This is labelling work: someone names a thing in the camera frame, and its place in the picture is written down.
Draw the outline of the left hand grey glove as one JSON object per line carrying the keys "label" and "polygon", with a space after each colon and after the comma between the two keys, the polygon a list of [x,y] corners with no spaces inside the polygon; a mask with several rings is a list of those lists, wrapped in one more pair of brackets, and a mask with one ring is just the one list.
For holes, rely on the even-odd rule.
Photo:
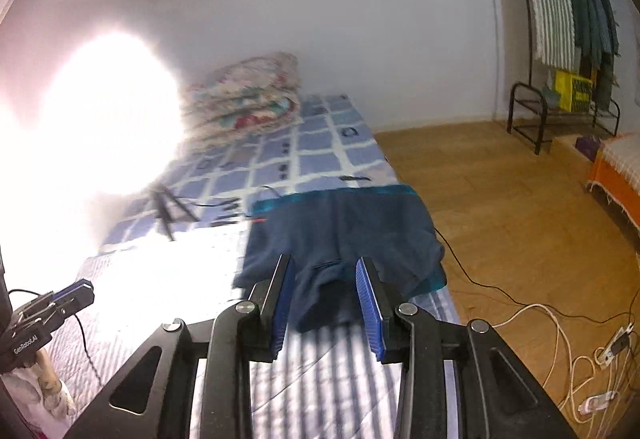
{"label": "left hand grey glove", "polygon": [[46,349],[36,352],[29,367],[17,367],[1,379],[30,431],[38,438],[65,436],[76,405]]}

